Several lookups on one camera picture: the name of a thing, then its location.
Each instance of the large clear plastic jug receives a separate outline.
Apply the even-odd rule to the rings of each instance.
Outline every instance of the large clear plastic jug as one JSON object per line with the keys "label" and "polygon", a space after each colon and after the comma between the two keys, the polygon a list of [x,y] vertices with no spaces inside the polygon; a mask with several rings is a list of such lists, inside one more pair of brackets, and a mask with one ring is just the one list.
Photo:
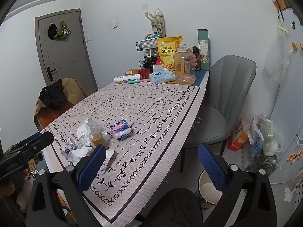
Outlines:
{"label": "large clear plastic jug", "polygon": [[178,84],[191,85],[196,81],[196,60],[186,44],[179,44],[174,55],[175,76]]}

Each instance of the white wall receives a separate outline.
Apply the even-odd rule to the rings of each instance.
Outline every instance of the white wall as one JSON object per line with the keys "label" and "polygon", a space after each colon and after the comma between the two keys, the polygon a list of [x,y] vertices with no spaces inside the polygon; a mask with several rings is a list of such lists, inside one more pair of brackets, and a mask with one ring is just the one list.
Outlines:
{"label": "white wall", "polygon": [[22,11],[0,26],[0,138],[4,151],[37,132],[33,117],[45,81],[34,18],[79,7],[80,0],[53,1]]}
{"label": "white wall", "polygon": [[[161,8],[166,36],[183,36],[183,42],[197,45],[197,28],[207,28],[212,64],[226,54],[249,58],[257,64],[242,116],[271,113],[278,86],[262,77],[264,58],[277,28],[277,10],[271,0],[81,0],[84,33],[89,36],[88,52],[99,88],[138,68],[142,52],[135,42],[151,32],[142,5],[148,11]],[[116,19],[118,28],[110,22]]]}

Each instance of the gray door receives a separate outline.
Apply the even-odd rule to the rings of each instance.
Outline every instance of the gray door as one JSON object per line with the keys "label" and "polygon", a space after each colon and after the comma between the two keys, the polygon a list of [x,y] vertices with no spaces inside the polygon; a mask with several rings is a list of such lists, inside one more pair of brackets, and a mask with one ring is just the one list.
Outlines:
{"label": "gray door", "polygon": [[[60,30],[63,20],[70,30],[66,39],[48,37],[51,24]],[[79,81],[88,94],[98,90],[88,58],[80,9],[66,10],[35,18],[37,50],[47,85],[63,78]]]}

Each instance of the brown jacket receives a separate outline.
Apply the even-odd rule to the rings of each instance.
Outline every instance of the brown jacket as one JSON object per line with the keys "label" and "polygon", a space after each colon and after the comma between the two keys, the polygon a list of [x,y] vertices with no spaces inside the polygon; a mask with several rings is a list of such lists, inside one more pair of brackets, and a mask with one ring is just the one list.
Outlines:
{"label": "brown jacket", "polygon": [[[72,105],[76,105],[86,97],[88,97],[88,94],[84,91],[81,84],[76,80],[72,78],[64,78],[62,79],[62,85],[63,85],[63,92],[68,100]],[[34,114],[34,122],[38,129],[38,131],[43,130],[43,125],[40,123],[38,118],[38,112],[42,109],[46,108],[46,106],[43,104],[43,102],[38,98],[37,105],[36,105],[36,111]]]}

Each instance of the wire basket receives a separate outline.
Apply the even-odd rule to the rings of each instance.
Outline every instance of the wire basket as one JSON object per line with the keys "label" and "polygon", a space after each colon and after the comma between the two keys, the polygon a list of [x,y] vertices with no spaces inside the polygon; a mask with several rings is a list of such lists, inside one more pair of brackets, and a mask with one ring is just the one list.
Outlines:
{"label": "wire basket", "polygon": [[140,42],[136,42],[136,46],[137,51],[156,49],[158,48],[157,39],[145,39]]}

